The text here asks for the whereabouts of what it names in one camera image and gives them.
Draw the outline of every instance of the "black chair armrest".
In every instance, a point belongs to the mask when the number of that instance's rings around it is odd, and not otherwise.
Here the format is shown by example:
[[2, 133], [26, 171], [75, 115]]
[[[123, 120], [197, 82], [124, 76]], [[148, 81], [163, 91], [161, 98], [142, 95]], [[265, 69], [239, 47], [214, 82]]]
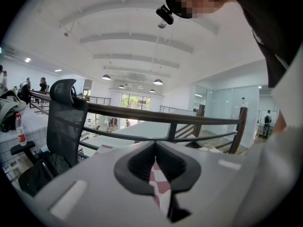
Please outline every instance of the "black chair armrest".
[[11, 149], [10, 149], [10, 153], [11, 153], [11, 155], [13, 156], [13, 155], [16, 155], [16, 154], [18, 154], [18, 153], [21, 153], [21, 152], [23, 152], [23, 151], [25, 151], [25, 150], [27, 150], [27, 149], [31, 149], [32, 147], [35, 147], [35, 143], [33, 142], [33, 141], [29, 141], [26, 145], [24, 145], [24, 146], [21, 146], [20, 144], [19, 145], [16, 145], [16, 146], [14, 146], [14, 147], [12, 147]]
[[37, 162], [37, 159], [34, 157], [34, 155], [32, 154], [32, 152], [30, 151], [30, 149], [32, 147], [35, 146], [35, 143], [33, 141], [29, 141], [26, 145], [24, 146], [21, 146], [20, 144], [19, 145], [16, 145], [14, 147], [12, 147], [10, 149], [10, 153], [11, 155], [16, 155], [18, 153], [21, 153], [21, 152], [24, 152], [26, 154], [26, 156], [28, 157], [28, 159], [33, 163], [35, 164]]

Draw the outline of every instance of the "red bottle label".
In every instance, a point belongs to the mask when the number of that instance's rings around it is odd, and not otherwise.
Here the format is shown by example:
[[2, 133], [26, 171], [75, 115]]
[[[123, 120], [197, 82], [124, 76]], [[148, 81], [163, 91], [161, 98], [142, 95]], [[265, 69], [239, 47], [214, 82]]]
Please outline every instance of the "red bottle label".
[[18, 135], [18, 137], [19, 137], [19, 142], [24, 142], [25, 141], [25, 135], [24, 134]]

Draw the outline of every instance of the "mesh chair backrest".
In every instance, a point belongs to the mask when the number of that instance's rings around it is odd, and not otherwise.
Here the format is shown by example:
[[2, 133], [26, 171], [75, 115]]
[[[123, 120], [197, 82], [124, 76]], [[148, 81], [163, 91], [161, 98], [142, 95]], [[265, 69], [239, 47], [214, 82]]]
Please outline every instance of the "mesh chair backrest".
[[46, 139], [50, 152], [63, 156], [71, 166], [77, 164], [79, 140], [88, 112], [84, 100], [71, 96], [75, 81], [60, 80], [52, 85]]

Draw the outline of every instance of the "glass wall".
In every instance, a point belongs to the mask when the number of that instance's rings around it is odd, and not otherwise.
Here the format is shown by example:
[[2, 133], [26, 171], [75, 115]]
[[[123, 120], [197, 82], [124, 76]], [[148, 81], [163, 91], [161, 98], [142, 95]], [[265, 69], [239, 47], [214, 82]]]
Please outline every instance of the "glass wall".
[[[132, 108], [140, 110], [149, 110], [151, 104], [151, 98], [146, 96], [138, 96], [131, 94], [122, 94], [121, 105], [123, 108]], [[139, 120], [129, 119], [129, 125], [134, 125], [139, 123]], [[120, 120], [120, 128], [126, 127], [126, 119]]]
[[[258, 117], [258, 86], [238, 87], [216, 91], [208, 90], [205, 117], [238, 119], [243, 97], [248, 105], [248, 114], [241, 145], [250, 147]], [[224, 134], [236, 130], [236, 125], [204, 125], [203, 130], [215, 134]]]

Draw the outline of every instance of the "ceiling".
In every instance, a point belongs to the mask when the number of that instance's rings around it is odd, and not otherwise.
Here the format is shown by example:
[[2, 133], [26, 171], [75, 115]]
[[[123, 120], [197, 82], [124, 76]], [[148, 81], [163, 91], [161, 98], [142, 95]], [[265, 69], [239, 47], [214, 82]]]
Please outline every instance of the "ceiling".
[[124, 83], [161, 79], [165, 92], [263, 58], [238, 6], [192, 20], [175, 17], [160, 29], [155, 10], [164, 3], [30, 0], [7, 44], [101, 83], [103, 74]]

